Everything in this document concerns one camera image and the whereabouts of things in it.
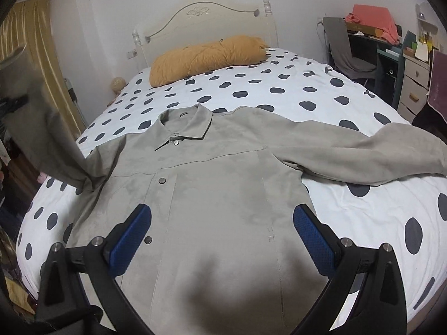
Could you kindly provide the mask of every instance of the gray chair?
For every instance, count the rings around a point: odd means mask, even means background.
[[[323,25],[337,70],[352,80],[374,79],[376,66],[352,56],[345,20],[325,17]]]

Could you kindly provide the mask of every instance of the drawer handle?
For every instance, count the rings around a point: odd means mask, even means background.
[[[413,93],[410,93],[410,99],[415,103],[419,100],[419,98],[415,96]]]

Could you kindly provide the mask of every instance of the metal screw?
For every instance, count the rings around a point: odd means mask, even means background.
[[[393,246],[389,243],[384,243],[383,248],[385,249],[385,252],[391,252],[393,250]]]
[[[55,243],[55,244],[53,244],[51,246],[51,251],[52,252],[58,252],[59,250],[62,249],[62,247],[63,247],[62,243],[61,242],[57,242],[57,243]]]
[[[340,241],[341,241],[343,247],[352,246],[352,240],[350,240],[349,238],[342,238]]]
[[[104,237],[95,237],[91,240],[91,244],[92,246],[100,246],[102,244],[102,242],[104,242]]]

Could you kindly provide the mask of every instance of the white wall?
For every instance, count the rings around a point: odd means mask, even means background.
[[[127,60],[126,57],[126,53],[135,47],[131,34],[135,26],[149,19],[153,19],[154,25],[166,21],[169,14],[185,1],[52,0],[55,8],[52,14],[54,38],[58,41],[56,47],[61,68],[72,80],[86,116],[92,118],[104,110],[111,97],[107,86],[111,78],[122,76],[129,80],[138,72],[135,60]],[[262,4],[262,0],[227,1]],[[424,1],[270,0],[279,46],[319,61],[325,59],[325,50],[316,33],[319,17],[345,16],[355,3],[385,6],[396,23],[402,26],[404,34],[407,30],[416,33],[415,4]],[[64,27],[68,23],[72,28]],[[320,36],[323,35],[322,30],[320,27]]]
[[[90,124],[114,97],[112,79],[88,0],[51,0],[54,44],[65,78],[70,79],[78,104]]]

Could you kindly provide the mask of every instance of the white headboard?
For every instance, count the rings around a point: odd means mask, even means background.
[[[227,6],[212,1],[189,3],[172,17],[167,17],[158,28],[142,23],[132,35],[139,56],[139,65],[151,66],[161,54],[189,45],[209,43],[233,35],[262,38],[270,47],[278,47],[276,24],[269,0],[264,5]]]

